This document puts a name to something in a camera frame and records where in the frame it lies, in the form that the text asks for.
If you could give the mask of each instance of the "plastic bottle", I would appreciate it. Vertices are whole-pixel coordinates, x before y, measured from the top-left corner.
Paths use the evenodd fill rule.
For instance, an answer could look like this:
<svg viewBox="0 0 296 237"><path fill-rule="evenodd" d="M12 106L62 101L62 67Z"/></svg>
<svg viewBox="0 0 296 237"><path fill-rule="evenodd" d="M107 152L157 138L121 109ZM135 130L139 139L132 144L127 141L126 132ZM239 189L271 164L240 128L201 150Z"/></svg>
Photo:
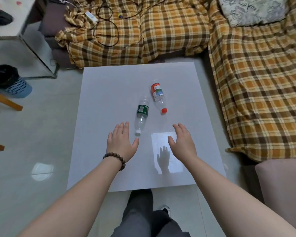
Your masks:
<svg viewBox="0 0 296 237"><path fill-rule="evenodd" d="M155 105L158 108L158 110L160 110L162 114L167 113L168 109L166 108L166 99L164 97L164 93L161 89L161 86L157 80L154 80L152 82L151 92L155 99Z"/></svg>
<svg viewBox="0 0 296 237"><path fill-rule="evenodd" d="M148 117L149 111L149 98L144 96L139 101L138 109L137 109L137 116L135 119L135 128L136 128L136 135L140 135Z"/></svg>

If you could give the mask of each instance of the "tabletop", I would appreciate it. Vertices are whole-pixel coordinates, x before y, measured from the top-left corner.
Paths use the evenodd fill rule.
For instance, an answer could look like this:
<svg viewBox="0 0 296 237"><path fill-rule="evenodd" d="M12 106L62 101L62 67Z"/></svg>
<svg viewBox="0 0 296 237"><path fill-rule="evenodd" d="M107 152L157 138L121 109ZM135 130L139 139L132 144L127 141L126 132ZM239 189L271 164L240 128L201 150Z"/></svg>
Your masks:
<svg viewBox="0 0 296 237"><path fill-rule="evenodd" d="M14 18L10 24L0 26L0 40L13 39L21 33L34 3L35 0L0 0L0 9Z"/></svg>
<svg viewBox="0 0 296 237"><path fill-rule="evenodd" d="M156 108L150 93L156 78L166 97L165 115ZM130 122L129 138L133 142L142 96L148 96L150 103L138 151L117 174L109 191L195 184L168 144L169 135L176 140L172 124L178 122L190 130L198 156L225 175L193 62L88 67L82 79L68 188L101 162L107 135L116 124Z"/></svg>

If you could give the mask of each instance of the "bracelet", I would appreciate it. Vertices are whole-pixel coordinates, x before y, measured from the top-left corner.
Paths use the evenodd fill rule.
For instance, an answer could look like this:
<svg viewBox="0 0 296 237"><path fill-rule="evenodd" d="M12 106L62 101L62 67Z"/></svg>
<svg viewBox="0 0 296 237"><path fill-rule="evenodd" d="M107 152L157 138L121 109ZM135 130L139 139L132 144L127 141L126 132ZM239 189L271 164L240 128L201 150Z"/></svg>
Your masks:
<svg viewBox="0 0 296 237"><path fill-rule="evenodd" d="M121 156L118 155L117 153L109 152L109 153L106 153L106 154L103 156L103 159L104 159L105 157L108 157L108 156L114 156L114 157L116 157L117 159L120 159L120 161L122 162L122 167L120 168L120 171L125 169L126 164L125 164L125 160L123 159L123 157L121 157Z"/></svg>

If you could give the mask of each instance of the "floral pillow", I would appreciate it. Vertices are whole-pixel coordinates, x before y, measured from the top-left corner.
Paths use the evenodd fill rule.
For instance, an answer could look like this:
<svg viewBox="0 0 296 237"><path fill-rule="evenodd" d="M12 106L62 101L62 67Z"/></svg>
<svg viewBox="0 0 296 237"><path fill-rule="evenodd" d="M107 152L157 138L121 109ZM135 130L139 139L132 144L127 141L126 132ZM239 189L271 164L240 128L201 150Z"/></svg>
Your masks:
<svg viewBox="0 0 296 237"><path fill-rule="evenodd" d="M231 27L280 21L288 12L287 0L219 0Z"/></svg>

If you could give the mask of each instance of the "person's left hand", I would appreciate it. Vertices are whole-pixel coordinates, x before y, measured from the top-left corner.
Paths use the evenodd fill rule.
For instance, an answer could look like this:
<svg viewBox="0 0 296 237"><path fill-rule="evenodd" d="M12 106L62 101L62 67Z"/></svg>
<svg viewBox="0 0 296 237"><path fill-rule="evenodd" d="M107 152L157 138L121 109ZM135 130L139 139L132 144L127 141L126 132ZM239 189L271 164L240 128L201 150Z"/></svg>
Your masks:
<svg viewBox="0 0 296 237"><path fill-rule="evenodd" d="M109 133L106 152L113 152L119 154L125 162L129 161L137 151L139 145L139 138L136 138L132 145L129 141L129 122L122 122L116 125L115 129Z"/></svg>

